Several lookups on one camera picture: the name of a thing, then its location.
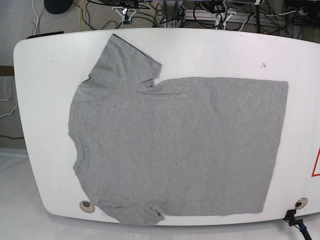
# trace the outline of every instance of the floor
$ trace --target floor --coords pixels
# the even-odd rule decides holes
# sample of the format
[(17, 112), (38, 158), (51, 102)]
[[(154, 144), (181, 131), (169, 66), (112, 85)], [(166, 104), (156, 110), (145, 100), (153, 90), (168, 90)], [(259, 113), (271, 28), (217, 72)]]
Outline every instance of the floor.
[[(10, 240), (302, 240), (283, 220), (195, 226), (142, 227), (56, 216), (41, 202), (27, 151), (0, 148), (0, 235)], [(320, 213), (303, 217), (320, 240)]]

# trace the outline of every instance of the t-shirt sleeve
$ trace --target t-shirt sleeve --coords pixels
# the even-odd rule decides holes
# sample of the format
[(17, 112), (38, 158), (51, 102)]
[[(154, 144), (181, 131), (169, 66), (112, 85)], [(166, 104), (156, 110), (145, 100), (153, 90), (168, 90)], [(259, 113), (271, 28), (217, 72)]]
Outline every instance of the t-shirt sleeve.
[(151, 87), (161, 64), (116, 35), (112, 35), (81, 87)]

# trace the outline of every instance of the t-shirt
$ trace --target t-shirt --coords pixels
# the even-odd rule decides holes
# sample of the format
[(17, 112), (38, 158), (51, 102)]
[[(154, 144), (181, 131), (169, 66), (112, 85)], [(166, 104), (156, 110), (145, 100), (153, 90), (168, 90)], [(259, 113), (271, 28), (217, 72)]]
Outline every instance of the t-shirt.
[(288, 83), (187, 77), (112, 35), (74, 95), (69, 135), (91, 203), (120, 223), (263, 211)]

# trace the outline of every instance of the round hole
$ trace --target round hole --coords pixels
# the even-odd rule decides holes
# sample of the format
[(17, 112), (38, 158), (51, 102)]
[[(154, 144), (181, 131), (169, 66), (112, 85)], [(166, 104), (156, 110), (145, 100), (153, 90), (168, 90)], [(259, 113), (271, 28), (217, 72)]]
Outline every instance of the round hole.
[(295, 208), (297, 209), (297, 208), (300, 207), (301, 205), (302, 205), (301, 202), (297, 202), (297, 203), (295, 204)]
[(87, 202), (87, 201), (84, 201), (82, 204), (83, 204), (86, 208), (90, 207), (90, 203)]
[(304, 208), (308, 203), (308, 198), (303, 197), (300, 198), (294, 205), (295, 209), (302, 209)]
[(95, 211), (95, 206), (92, 205), (89, 201), (81, 201), (80, 208), (82, 211), (91, 214)]

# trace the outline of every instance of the black cap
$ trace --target black cap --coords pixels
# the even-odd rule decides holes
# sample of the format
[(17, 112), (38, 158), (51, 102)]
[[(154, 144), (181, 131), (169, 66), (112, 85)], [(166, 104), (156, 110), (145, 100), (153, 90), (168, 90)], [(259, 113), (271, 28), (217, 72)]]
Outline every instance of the black cap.
[(44, 0), (44, 7), (51, 14), (63, 14), (72, 3), (73, 0)]

